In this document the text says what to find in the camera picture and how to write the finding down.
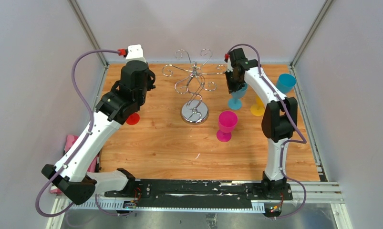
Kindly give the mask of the red wine glass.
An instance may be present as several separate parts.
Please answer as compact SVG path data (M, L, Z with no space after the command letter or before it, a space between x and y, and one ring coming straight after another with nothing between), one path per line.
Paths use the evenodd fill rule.
M137 124L138 122L140 121L140 115L138 113L133 113L131 114L127 120L126 120L126 123L128 125L135 125Z

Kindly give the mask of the pink wine glass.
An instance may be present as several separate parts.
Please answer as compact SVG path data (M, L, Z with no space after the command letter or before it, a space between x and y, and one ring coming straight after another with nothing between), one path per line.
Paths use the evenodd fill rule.
M228 142L232 138L232 131L238 123L238 116L232 111L223 111L218 116L217 139L220 142Z

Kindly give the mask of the blue wine glass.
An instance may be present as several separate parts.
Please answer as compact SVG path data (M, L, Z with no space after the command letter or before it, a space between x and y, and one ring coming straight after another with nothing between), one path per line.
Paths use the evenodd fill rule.
M294 88L296 82L297 81L293 75L284 73L278 77L276 82L276 88L280 92L287 94Z
M248 89L248 85L246 83L243 84L243 86L238 89L236 92L232 92L232 98L228 101L228 106L232 110L238 110L242 107L241 98L246 94Z

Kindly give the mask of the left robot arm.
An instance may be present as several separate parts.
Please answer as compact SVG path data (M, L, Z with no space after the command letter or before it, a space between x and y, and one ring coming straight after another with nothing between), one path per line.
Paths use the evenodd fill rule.
M55 165L46 164L42 174L71 202L81 205L95 194L118 191L123 197L135 192L135 177L123 168L113 172L89 172L88 168L106 141L145 103L155 88L155 74L146 62L128 61L121 78L96 106L91 131L83 131L74 145Z

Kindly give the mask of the yellow wine glass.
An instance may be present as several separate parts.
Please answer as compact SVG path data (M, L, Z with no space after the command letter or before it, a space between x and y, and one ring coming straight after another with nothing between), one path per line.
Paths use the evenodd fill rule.
M265 113L265 105L259 96L256 96L255 104L250 107L250 112L254 116L263 116Z

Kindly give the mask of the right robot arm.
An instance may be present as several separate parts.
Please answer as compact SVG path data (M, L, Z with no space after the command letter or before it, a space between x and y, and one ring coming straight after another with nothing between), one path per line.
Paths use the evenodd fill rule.
M236 93L248 85L265 106L261 129L268 140L268 160L260 187L252 191L260 191L265 198L274 199L287 188L284 154L293 133L298 130L298 102L278 90L264 73L259 60L248 60L241 45L235 45L225 54L225 62L228 92Z

